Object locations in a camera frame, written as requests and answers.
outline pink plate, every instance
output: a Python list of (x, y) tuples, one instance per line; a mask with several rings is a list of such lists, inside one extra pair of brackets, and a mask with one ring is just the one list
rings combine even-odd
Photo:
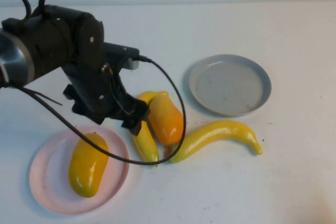
[[(114, 132), (99, 126), (78, 127), (83, 133), (101, 135), (109, 151), (129, 158), (123, 140)], [(72, 131), (59, 134), (46, 143), (35, 156), (30, 168), (29, 183), (35, 199), (50, 211), (77, 215), (92, 211), (109, 201), (124, 183), (129, 164), (109, 158), (97, 194), (91, 198), (77, 195), (68, 181), (69, 165), (79, 137)]]

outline white tabletop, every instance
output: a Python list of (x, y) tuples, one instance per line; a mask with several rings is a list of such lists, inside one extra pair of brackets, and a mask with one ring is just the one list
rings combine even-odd
[[(236, 120), (255, 130), (264, 153), (218, 141), (174, 165), (131, 165), (110, 202), (64, 217), (35, 202), (28, 172), (39, 148), (67, 128), (27, 95), (1, 89), (1, 223), (336, 223), (336, 2), (77, 8), (103, 21), (106, 41), (137, 47), (175, 73), (188, 131), (221, 119), (190, 96), (187, 74), (196, 61), (236, 54), (259, 63), (271, 78), (271, 97)], [(23, 8), (0, 9), (0, 20), (12, 16), (23, 17)], [(122, 80), (131, 94), (168, 90), (177, 102), (167, 81), (144, 63), (123, 71)], [(73, 124), (93, 124), (71, 112), (62, 95), (67, 84), (57, 69), (29, 87), (63, 103), (53, 106)], [(107, 119), (103, 126), (138, 158), (120, 124)]]

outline plate rim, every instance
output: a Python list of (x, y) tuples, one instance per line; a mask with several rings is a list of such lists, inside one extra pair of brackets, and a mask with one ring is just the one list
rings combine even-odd
[[(87, 129), (103, 129), (103, 130), (107, 130), (113, 134), (115, 134), (121, 141), (122, 143), (122, 148), (125, 150), (125, 158), (129, 158), (129, 151), (128, 151), (128, 148), (125, 144), (125, 142), (122, 140), (122, 138), (114, 131), (106, 128), (106, 127), (100, 127), (98, 125), (85, 125), (85, 126), (77, 126), (76, 127), (78, 130), (80, 130), (81, 132), (82, 131), (85, 131)], [(124, 185), (125, 181), (126, 181), (126, 178), (128, 176), (128, 173), (129, 173), (129, 166), (130, 164), (129, 163), (125, 163), (125, 162), (122, 162), (123, 164), (123, 168), (122, 170), (123, 171), (123, 176), (121, 177), (119, 183), (121, 184), (118, 188), (118, 190), (111, 196), (111, 198), (109, 198), (106, 202), (104, 202), (103, 204), (93, 208), (93, 209), (90, 209), (88, 211), (84, 211), (84, 212), (79, 212), (79, 213), (65, 213), (65, 212), (61, 212), (61, 211), (57, 211), (57, 210), (54, 210), (54, 209), (50, 209), (49, 207), (45, 206), (45, 204), (43, 204), (40, 200), (39, 200), (39, 197), (36, 197), (36, 192), (35, 190), (33, 190), (33, 186), (32, 186), (32, 169), (35, 167), (35, 163), (37, 162), (37, 159), (39, 157), (39, 154), (41, 154), (41, 151), (46, 148), (46, 146), (48, 145), (59, 145), (62, 141), (68, 141), (70, 139), (72, 139), (72, 137), (69, 137), (68, 139), (64, 140), (63, 138), (67, 135), (67, 134), (73, 134), (74, 136), (76, 136), (76, 134), (68, 129), (68, 130), (65, 130), (63, 132), (60, 132), (59, 134), (57, 134), (53, 139), (47, 141), (45, 144), (42, 145), (42, 147), (37, 151), (36, 155), (34, 156), (34, 159), (30, 165), (30, 168), (29, 168), (29, 189), (30, 189), (30, 192), (31, 194), (33, 195), (33, 198), (38, 202), (38, 204), (43, 207), (44, 209), (46, 209), (47, 211), (50, 211), (50, 212), (54, 212), (54, 213), (57, 213), (57, 214), (60, 214), (60, 215), (63, 215), (63, 216), (77, 216), (77, 215), (85, 215), (85, 214), (88, 214), (90, 212), (93, 212), (93, 211), (96, 211), (98, 210), (99, 208), (103, 207), (106, 203), (110, 202), (116, 195), (117, 193), (120, 191), (120, 189), (122, 188), (122, 186)], [(52, 153), (54, 153), (55, 151), (55, 146), (54, 146), (54, 149), (52, 151), (50, 151), (50, 155), (48, 155), (48, 158), (46, 159), (47, 160), (47, 163), (49, 162), (50, 158), (51, 158), (51, 155)]]
[[(199, 99), (196, 91), (195, 91), (195, 85), (192, 84), (192, 82), (194, 80), (197, 79), (197, 77), (199, 76), (196, 76), (196, 71), (200, 68), (200, 66), (202, 64), (204, 64), (205, 62), (208, 62), (209, 60), (211, 59), (215, 59), (215, 58), (225, 58), (225, 57), (235, 57), (235, 58), (240, 58), (244, 61), (247, 61), (247, 62), (251, 62), (252, 64), (254, 64), (255, 66), (257, 66), (260, 70), (262, 70), (262, 72), (264, 73), (264, 75), (267, 77), (267, 82), (269, 84), (269, 93), (265, 99), (265, 101), (258, 107), (256, 107), (255, 109), (251, 110), (251, 111), (248, 111), (248, 112), (245, 112), (245, 113), (240, 113), (240, 114), (228, 114), (228, 113), (222, 113), (222, 112), (218, 112), (218, 111), (215, 111), (211, 108), (209, 108), (208, 106), (204, 105), (202, 103), (202, 101)], [(207, 66), (210, 66), (212, 64), (216, 64), (216, 63), (219, 63), (223, 60), (214, 60), (213, 63), (211, 64), (207, 64)], [(189, 85), (189, 90), (191, 91), (191, 94), (193, 95), (194, 99), (197, 101), (198, 104), (200, 104), (203, 108), (205, 108), (206, 110), (214, 113), (214, 114), (217, 114), (217, 115), (221, 115), (221, 116), (224, 116), (224, 117), (227, 117), (227, 118), (237, 118), (237, 117), (240, 117), (240, 116), (244, 116), (244, 115), (247, 115), (247, 114), (250, 114), (258, 109), (260, 109), (261, 107), (263, 107), (265, 105), (265, 103), (269, 100), (271, 94), (272, 94), (272, 82), (271, 82), (271, 79), (269, 77), (269, 74), (266, 72), (266, 70), (258, 63), (256, 63), (255, 61), (249, 59), (249, 58), (246, 58), (244, 56), (240, 56), (240, 55), (233, 55), (233, 54), (219, 54), (219, 55), (212, 55), (212, 56), (209, 56), (209, 57), (206, 57), (204, 59), (201, 59), (200, 61), (194, 63), (194, 65), (192, 66), (192, 69), (191, 69), (191, 72), (190, 72), (190, 75), (189, 75), (189, 80), (188, 80), (188, 85)]]

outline gray plate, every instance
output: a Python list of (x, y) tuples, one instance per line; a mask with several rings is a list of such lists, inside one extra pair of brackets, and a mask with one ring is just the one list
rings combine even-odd
[(191, 71), (190, 90), (206, 109), (227, 117), (247, 114), (271, 94), (271, 81), (257, 63), (237, 55), (215, 55)]

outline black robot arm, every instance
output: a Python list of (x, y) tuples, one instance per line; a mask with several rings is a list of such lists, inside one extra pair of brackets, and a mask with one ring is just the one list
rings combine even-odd
[[(7, 49), (0, 61), (10, 81), (25, 85), (62, 67), (71, 82), (64, 95), (74, 100), (73, 112), (98, 124), (122, 120), (137, 135), (148, 106), (126, 93), (119, 71), (136, 69), (139, 51), (104, 42), (102, 22), (89, 13), (59, 6), (45, 6), (44, 12), (37, 8), (24, 22), (2, 22), (0, 43)], [(19, 75), (18, 66), (25, 70)]]

